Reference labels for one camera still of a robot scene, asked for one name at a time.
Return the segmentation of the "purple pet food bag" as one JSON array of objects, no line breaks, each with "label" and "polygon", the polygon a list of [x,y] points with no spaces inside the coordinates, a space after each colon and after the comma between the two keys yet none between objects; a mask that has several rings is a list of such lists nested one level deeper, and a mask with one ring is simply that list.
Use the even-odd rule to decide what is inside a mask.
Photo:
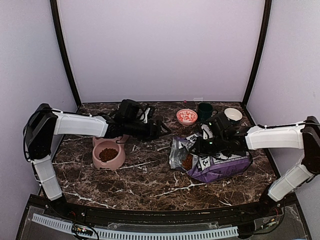
[{"label": "purple pet food bag", "polygon": [[171,169],[186,173],[191,178],[202,183],[211,183],[245,172],[253,159],[249,152],[242,155],[225,156],[217,153],[215,156],[198,156],[189,152],[196,143],[200,133],[194,133],[182,138],[172,138],[169,155]]}]

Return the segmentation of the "pink double pet bowl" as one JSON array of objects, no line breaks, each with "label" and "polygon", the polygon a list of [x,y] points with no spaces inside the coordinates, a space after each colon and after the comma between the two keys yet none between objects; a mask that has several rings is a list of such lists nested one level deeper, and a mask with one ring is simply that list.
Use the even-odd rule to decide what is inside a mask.
[{"label": "pink double pet bowl", "polygon": [[116,170],[126,159],[124,145],[117,143],[117,139],[93,137],[92,161],[97,169]]}]

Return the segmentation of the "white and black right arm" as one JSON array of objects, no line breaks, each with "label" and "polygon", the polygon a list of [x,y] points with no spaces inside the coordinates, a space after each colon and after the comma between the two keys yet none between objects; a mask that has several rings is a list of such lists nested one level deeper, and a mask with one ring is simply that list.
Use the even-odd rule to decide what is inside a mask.
[{"label": "white and black right arm", "polygon": [[255,205],[255,213],[266,217],[275,208],[275,203],[288,193],[320,173],[320,123],[314,116],[292,124],[235,128],[224,113],[209,118],[212,137],[198,137],[193,151],[199,156],[225,156],[248,151],[274,148],[293,148],[304,151],[303,157],[287,173],[265,189]]}]

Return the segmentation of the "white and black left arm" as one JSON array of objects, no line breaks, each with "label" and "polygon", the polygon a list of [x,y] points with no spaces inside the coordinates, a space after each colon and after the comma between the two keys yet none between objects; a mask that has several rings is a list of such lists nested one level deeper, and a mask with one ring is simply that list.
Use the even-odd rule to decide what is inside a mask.
[{"label": "white and black left arm", "polygon": [[124,99],[111,113],[84,115],[54,109],[42,103],[23,128],[23,154],[32,164],[36,180],[45,196],[52,202],[51,210],[60,218],[67,218],[70,206],[62,199],[64,194],[52,163],[54,136],[80,135],[114,139],[128,135],[140,141],[153,141],[172,131],[161,121],[154,120],[155,108]]}]

